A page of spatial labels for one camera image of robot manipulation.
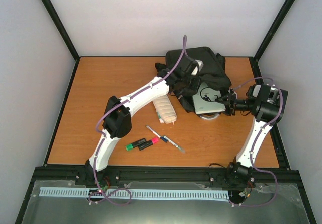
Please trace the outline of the black student bag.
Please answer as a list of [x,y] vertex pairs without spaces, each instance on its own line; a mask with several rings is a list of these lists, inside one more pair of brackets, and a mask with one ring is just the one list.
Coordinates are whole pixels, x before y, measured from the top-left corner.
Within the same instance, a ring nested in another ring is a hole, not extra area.
[[[156,63],[155,68],[157,74],[162,69],[172,69],[176,76],[182,76],[183,71],[186,70],[188,66],[187,57],[190,57],[194,60],[200,60],[203,62],[203,68],[197,76],[201,78],[201,83],[206,83],[209,87],[214,90],[220,91],[221,96],[224,96],[228,93],[229,88],[231,87],[231,80],[225,73],[225,57],[222,55],[215,54],[209,47],[197,47],[189,48],[183,54],[179,63],[176,63],[181,54],[180,50],[171,50],[166,53],[165,63]],[[169,93],[174,95],[173,88],[170,88]],[[192,96],[175,96],[183,109],[190,113],[195,113],[195,108],[192,100]],[[197,115],[216,115],[220,113],[212,114],[197,114]]]

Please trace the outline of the beige ribbed pencil case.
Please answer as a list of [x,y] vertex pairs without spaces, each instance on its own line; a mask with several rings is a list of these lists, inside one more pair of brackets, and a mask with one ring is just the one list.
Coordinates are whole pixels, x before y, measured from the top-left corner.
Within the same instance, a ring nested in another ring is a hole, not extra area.
[[152,101],[155,107],[164,121],[164,124],[174,124],[177,120],[175,110],[167,95],[156,98]]

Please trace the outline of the grey Great Gatsby book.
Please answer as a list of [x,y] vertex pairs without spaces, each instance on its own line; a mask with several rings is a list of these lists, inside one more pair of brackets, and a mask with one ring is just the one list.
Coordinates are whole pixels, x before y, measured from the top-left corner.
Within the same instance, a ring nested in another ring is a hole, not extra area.
[[216,102],[221,97],[220,91],[214,90],[206,83],[201,83],[198,92],[192,96],[196,114],[212,114],[225,111],[225,105]]

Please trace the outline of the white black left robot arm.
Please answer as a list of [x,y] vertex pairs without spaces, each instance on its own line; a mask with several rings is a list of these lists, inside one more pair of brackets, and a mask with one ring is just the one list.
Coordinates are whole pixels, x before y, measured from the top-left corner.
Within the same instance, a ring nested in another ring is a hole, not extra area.
[[176,76],[172,69],[162,69],[157,76],[138,90],[121,98],[111,96],[106,105],[105,113],[98,121],[102,123],[102,130],[95,130],[101,134],[94,153],[85,163],[87,179],[94,185],[104,181],[108,160],[118,141],[125,137],[132,129],[131,118],[144,106],[153,100],[166,95],[170,88],[174,88],[185,76],[196,77],[203,68],[203,62],[187,57],[188,66],[183,75]]

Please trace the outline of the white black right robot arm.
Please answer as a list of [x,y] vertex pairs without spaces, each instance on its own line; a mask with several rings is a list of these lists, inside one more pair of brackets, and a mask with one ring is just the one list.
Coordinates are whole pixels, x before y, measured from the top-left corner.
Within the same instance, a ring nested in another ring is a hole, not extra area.
[[238,99],[233,89],[215,99],[215,102],[225,105],[228,116],[236,111],[248,112],[253,116],[244,145],[228,164],[225,181],[229,186],[247,185],[251,180],[256,156],[266,135],[283,117],[287,98],[287,90],[275,85],[254,84],[249,87],[245,99]]

